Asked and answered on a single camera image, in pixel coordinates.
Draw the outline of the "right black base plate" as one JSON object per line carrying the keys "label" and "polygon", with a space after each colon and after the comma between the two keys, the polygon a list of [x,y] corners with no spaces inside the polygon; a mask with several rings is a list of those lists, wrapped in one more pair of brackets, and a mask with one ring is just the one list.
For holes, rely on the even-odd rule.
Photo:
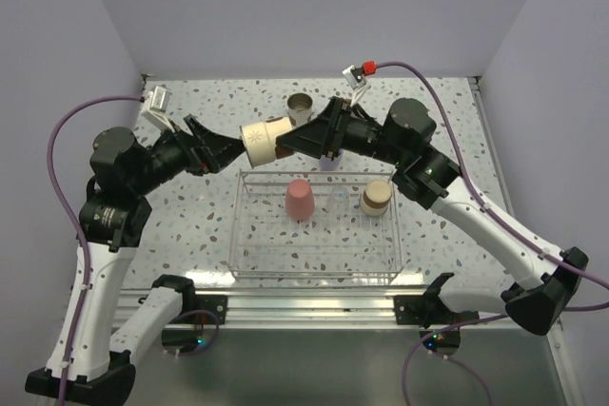
{"label": "right black base plate", "polygon": [[393,298],[393,309],[398,325],[416,325],[422,328],[450,325],[480,317],[478,312],[451,311],[439,298],[425,298],[423,295],[397,295]]}

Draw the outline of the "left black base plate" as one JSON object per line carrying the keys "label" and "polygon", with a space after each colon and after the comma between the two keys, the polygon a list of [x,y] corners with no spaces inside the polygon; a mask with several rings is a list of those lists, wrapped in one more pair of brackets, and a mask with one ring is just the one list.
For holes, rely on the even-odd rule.
{"label": "left black base plate", "polygon": [[195,308],[203,309],[212,313],[218,319],[219,324],[224,325],[228,311],[228,295],[197,295],[195,300]]}

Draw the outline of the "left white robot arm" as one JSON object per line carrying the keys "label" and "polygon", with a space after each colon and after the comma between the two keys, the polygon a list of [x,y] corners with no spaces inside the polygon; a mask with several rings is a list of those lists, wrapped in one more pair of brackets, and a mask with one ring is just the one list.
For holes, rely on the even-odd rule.
{"label": "left white robot arm", "polygon": [[192,280],[164,274],[118,329],[112,328],[126,273],[151,214],[147,195],[182,172],[218,173],[245,150],[188,115],[188,129],[165,130],[151,146],[122,126],[93,141],[87,200],[76,222],[77,267],[60,337],[45,367],[29,373],[26,392],[82,405],[123,405],[137,366],[172,320],[197,314]]}

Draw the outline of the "clear glass cup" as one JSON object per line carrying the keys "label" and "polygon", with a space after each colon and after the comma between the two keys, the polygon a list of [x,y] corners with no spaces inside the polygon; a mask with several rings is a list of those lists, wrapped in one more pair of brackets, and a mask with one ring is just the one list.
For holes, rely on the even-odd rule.
{"label": "clear glass cup", "polygon": [[350,209],[349,190],[346,186],[334,187],[327,201],[328,212],[339,222],[345,220]]}

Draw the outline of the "aluminium mounting rail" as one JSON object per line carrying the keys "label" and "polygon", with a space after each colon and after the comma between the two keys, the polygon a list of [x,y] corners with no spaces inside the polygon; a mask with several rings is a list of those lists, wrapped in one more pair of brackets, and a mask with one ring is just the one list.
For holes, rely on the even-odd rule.
{"label": "aluminium mounting rail", "polygon": [[200,288],[226,299],[225,330],[387,330],[398,326],[394,298],[423,287]]}

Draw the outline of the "red plastic cup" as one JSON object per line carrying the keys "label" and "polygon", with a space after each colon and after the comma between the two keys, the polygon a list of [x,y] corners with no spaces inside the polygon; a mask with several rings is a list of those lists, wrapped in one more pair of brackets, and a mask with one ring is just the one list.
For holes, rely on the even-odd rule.
{"label": "red plastic cup", "polygon": [[314,209],[314,195],[309,182],[304,179],[291,181],[285,193],[287,215],[295,221],[305,221],[312,216]]}

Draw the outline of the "cream steel cup brown band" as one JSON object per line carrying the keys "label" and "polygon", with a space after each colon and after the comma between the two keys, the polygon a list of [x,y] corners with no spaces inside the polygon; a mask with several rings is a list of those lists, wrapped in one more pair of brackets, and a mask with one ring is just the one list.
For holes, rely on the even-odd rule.
{"label": "cream steel cup brown band", "polygon": [[388,180],[373,180],[363,191],[360,208],[370,217],[380,217],[388,209],[392,195],[392,185]]}

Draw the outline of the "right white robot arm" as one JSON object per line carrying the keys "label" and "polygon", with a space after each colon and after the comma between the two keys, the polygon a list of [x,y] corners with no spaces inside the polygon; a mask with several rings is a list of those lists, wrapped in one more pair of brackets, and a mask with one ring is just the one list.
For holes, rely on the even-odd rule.
{"label": "right white robot arm", "polygon": [[485,200],[464,169],[431,144],[435,129],[416,99],[395,101],[379,124],[360,106],[333,97],[317,118],[280,135],[277,144],[314,158],[346,150],[394,165],[391,180],[403,196],[455,224],[513,278],[508,289],[493,293],[459,285],[451,273],[439,275],[409,307],[423,326],[483,312],[546,335],[577,292],[588,257],[544,241]]}

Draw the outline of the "purple plastic cup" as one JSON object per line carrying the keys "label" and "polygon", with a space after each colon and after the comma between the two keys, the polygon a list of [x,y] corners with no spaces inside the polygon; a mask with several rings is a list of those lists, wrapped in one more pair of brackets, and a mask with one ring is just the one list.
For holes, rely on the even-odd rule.
{"label": "purple plastic cup", "polygon": [[341,160],[342,160],[342,155],[341,154],[339,154],[339,155],[337,155],[335,157],[332,157],[332,158],[329,158],[327,156],[322,156],[319,159],[320,169],[323,170],[323,171],[333,171],[333,170],[336,170],[339,167],[339,165],[341,163]]}

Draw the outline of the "steel cup back row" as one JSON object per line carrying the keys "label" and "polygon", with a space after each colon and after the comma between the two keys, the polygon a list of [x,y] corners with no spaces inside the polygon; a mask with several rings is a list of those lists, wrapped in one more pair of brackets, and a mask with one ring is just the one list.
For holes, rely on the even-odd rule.
{"label": "steel cup back row", "polygon": [[312,98],[305,93],[294,93],[287,98],[287,115],[293,126],[308,123],[313,115]]}

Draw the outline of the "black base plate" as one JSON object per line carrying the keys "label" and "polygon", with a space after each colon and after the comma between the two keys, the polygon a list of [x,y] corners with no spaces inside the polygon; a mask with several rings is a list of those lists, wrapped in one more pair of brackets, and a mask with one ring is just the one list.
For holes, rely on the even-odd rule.
{"label": "black base plate", "polygon": [[218,319],[219,324],[224,325],[228,311],[228,295],[197,295],[195,300],[195,308],[203,309],[212,313]]}
{"label": "black base plate", "polygon": [[423,295],[397,295],[393,298],[393,309],[398,325],[416,325],[422,328],[450,325],[480,317],[478,312],[451,311],[439,298],[425,298]]}

